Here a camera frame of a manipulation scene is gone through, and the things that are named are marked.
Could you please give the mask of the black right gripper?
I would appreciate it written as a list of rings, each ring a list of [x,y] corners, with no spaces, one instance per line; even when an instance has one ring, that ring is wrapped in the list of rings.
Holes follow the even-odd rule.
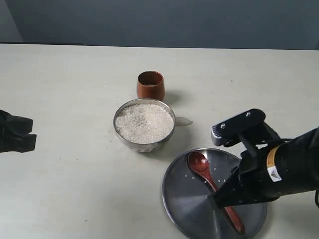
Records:
[[[319,142],[292,140],[243,159],[215,193],[217,208],[268,203],[281,196],[319,190]]]

